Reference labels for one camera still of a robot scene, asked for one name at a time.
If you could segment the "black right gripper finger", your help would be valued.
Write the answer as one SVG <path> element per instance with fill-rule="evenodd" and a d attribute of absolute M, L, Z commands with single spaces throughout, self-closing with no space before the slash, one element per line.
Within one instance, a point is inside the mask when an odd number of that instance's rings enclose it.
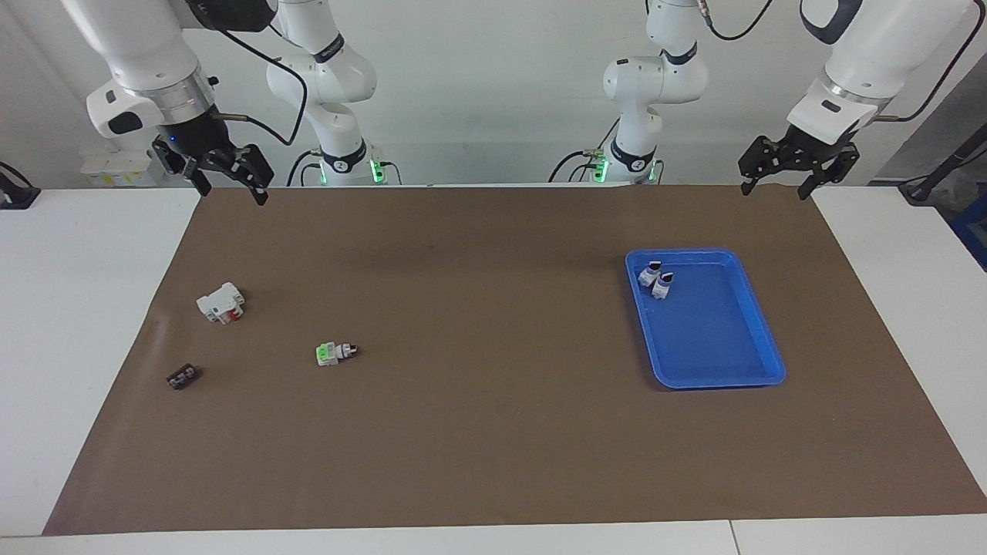
<path fill-rule="evenodd" d="M 208 196 L 212 190 L 211 182 L 198 165 L 197 158 L 173 151 L 166 141 L 152 141 L 152 149 L 166 173 L 179 176 L 191 183 L 201 196 Z"/>
<path fill-rule="evenodd" d="M 209 151 L 207 168 L 247 187 L 257 205 L 268 202 L 268 187 L 275 172 L 258 145 Z"/>

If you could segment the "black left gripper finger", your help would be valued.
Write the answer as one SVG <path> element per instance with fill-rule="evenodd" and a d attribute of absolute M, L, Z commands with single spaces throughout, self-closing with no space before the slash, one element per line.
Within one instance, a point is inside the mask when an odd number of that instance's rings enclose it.
<path fill-rule="evenodd" d="M 811 194 L 818 187 L 828 183 L 841 183 L 859 158 L 860 154 L 857 150 L 841 150 L 827 165 L 812 161 L 807 178 L 799 186 L 799 199 L 810 199 Z"/>
<path fill-rule="evenodd" d="M 770 140 L 767 136 L 758 136 L 738 159 L 738 171 L 743 182 L 741 192 L 751 194 L 758 183 L 769 176 L 785 171 L 783 165 L 783 140 Z"/>

